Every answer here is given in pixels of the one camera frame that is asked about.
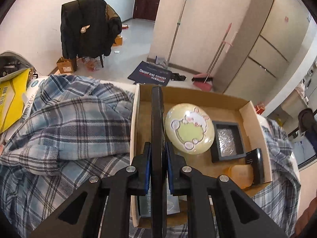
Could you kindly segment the black tablet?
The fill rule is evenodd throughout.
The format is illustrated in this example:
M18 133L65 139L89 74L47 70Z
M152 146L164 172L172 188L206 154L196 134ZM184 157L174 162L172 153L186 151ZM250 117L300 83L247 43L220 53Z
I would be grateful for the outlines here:
M165 134L163 130L163 93L160 86L152 88L152 171L151 203L166 201ZM166 209L151 205L152 237L166 236Z

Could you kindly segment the orange soap bar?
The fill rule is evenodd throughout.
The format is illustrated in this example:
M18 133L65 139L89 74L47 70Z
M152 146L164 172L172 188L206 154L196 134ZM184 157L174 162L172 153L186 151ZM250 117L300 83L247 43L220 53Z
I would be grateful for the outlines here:
M253 184L253 168L249 164L231 166L227 170L227 175L241 189L250 187Z

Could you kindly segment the teal small box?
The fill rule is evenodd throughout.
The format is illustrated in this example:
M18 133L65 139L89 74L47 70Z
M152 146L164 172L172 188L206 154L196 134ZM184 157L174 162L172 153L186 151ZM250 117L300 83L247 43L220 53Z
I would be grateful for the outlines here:
M158 208L159 206L165 208L167 215L177 214L180 212L180 203L178 197L171 195L169 192L166 195L165 202L157 202L156 204L154 202L151 203L151 195L150 192L148 192L146 196L139 196L138 203L140 216L142 218L151 217L151 205L155 205L155 208Z

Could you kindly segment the cardboard tray box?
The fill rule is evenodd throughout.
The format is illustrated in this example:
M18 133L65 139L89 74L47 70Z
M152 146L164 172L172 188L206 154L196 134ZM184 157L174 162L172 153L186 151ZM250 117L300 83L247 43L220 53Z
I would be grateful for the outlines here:
M152 85L135 87L130 138L130 162L143 153L145 142L151 141L152 133ZM210 151L217 144L216 126L224 129L234 123L240 130L245 152L261 149L264 168L264 182L244 189L250 197L256 195L272 182L272 168L261 116L255 111L251 101L213 92L159 87L163 97L163 127L167 141L174 145L175 153L185 157L187 164L202 174L218 177L236 164L245 164L243 158L212 162ZM135 227L150 228L150 220L142 218L136 196L131 199L131 215Z

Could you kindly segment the round cream tin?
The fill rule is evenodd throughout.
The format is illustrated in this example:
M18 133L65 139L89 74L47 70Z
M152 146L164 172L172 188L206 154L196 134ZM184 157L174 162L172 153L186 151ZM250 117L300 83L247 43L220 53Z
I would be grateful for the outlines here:
M190 155L209 150L215 138L210 116L197 105L188 103L177 104L168 111L164 129L174 147Z

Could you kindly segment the blue plaid blanket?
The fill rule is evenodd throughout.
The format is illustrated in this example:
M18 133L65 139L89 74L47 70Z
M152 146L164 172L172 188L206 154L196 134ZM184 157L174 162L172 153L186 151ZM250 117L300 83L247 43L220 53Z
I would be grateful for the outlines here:
M131 165L134 93L75 75L50 75L40 84L31 115L1 155L1 237L31 237L90 177L107 178ZM283 157L285 142L281 129L271 126L272 130L262 127L270 161ZM187 197L178 199L180 212L166 215L165 237L189 237ZM269 215L255 203L286 237L293 234L295 199L283 217ZM145 219L150 228L135 227L130 205L128 237L152 237L151 217Z

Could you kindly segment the red box on floor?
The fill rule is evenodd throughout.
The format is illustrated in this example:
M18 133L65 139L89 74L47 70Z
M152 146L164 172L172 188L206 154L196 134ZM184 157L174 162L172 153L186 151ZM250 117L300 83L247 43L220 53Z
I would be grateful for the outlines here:
M255 111L257 114L261 115L265 111L265 106L263 103L255 105Z

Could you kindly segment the pink dustpan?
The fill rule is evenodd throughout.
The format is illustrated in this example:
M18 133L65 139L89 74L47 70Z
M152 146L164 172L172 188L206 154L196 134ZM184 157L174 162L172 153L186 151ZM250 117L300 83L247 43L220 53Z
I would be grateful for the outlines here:
M206 73L200 73L192 78L193 85L202 91L210 92L213 88L213 77Z

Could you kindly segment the pink broom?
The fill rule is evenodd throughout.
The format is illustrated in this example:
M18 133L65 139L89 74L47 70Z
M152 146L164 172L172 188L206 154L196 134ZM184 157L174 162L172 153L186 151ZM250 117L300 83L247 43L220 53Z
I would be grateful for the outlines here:
M225 32L225 35L224 37L222 38L221 40L221 43L215 53L215 56L214 58L212 59L212 62L210 63L210 66L208 68L208 70L206 71L206 73L202 73L202 74L197 74L195 75L193 78L192 78L192 82L195 83L195 82L202 82L202 83L206 83L207 80L210 78L210 74L212 72L212 70L214 69L217 61L219 60L220 56L221 56L221 53L223 51L223 49L225 48L226 45L229 45L229 46L232 46L232 44L230 42L227 42L226 41L226 38L230 32L230 29L232 27L232 23L229 24L226 32Z

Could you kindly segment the yellow box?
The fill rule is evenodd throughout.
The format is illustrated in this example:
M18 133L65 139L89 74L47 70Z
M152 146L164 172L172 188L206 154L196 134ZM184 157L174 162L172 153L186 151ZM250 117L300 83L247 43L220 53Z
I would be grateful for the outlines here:
M1 82L1 133L19 120L23 113L23 94L26 92L30 68Z

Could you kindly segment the navy tote bag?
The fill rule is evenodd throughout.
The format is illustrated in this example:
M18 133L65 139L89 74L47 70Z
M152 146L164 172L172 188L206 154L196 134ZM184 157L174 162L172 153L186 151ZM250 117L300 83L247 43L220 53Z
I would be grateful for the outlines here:
M167 86L171 74L172 72L169 70L142 61L128 76L128 79L140 84Z

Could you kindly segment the grey bag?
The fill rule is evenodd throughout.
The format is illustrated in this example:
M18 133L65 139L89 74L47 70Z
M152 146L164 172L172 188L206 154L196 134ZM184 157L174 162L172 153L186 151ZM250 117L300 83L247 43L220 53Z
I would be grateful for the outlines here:
M13 79L27 69L33 66L21 55L6 51L1 53L1 82Z

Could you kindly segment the black jacket on chair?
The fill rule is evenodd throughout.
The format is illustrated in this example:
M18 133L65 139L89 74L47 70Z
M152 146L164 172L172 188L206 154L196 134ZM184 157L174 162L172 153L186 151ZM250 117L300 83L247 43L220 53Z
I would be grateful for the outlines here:
M61 6L60 31L64 58L108 57L122 22L104 0L75 0Z

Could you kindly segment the beige refrigerator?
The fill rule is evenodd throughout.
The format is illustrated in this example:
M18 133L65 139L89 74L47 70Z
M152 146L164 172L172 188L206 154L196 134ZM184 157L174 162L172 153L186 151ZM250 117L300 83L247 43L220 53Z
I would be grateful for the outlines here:
M313 18L302 0L251 0L214 91L269 104L298 64Z

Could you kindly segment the grey handled mop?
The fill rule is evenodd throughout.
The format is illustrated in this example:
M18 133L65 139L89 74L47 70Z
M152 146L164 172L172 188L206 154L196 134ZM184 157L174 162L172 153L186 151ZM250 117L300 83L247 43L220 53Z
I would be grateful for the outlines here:
M180 24L181 24L181 21L182 21L182 17L183 17L184 9L185 9L185 6L186 6L186 2L187 2L187 0L183 0L183 4L182 4L181 10L180 10L180 15L179 15L179 17L178 17L176 29L175 29L175 32L174 32L173 40L172 40L172 42L171 42L171 46L170 46L170 49L169 49L169 54L168 54L167 59L156 57L156 64L158 64L158 62L159 62L160 59L163 60L163 61L159 64L160 66L163 67L163 69L168 69L169 62L170 62L170 59L171 59L171 55L172 55L172 53L173 53L174 45L175 45L175 42L176 42L178 30L179 30L179 28L180 28Z

